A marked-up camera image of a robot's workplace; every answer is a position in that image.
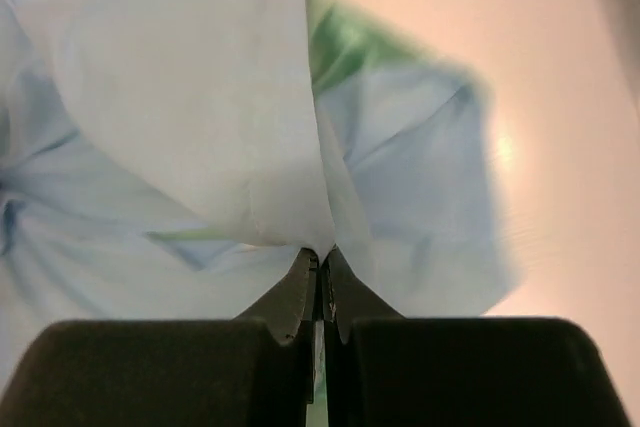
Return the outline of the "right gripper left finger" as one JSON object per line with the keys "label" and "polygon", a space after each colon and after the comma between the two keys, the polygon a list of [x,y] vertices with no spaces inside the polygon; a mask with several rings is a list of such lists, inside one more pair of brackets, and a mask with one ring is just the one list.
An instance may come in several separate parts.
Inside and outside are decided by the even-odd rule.
{"label": "right gripper left finger", "polygon": [[314,398],[318,261],[230,320],[64,321],[30,344],[5,426],[302,426]]}

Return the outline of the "light blue pillowcase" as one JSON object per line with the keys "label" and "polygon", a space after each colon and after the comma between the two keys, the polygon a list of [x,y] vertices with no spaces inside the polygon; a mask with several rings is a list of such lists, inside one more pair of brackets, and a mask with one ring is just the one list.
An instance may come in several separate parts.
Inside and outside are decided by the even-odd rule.
{"label": "light blue pillowcase", "polygon": [[497,241],[469,73],[339,0],[1,0],[1,400],[64,321],[230,320],[308,250],[400,315],[486,312]]}

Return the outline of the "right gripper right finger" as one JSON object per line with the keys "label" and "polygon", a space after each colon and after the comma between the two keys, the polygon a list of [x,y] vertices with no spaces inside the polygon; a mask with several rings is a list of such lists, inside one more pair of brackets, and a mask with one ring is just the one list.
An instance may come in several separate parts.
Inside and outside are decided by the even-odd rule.
{"label": "right gripper right finger", "polygon": [[597,345],[549,317],[408,318],[321,268],[332,426],[626,426]]}

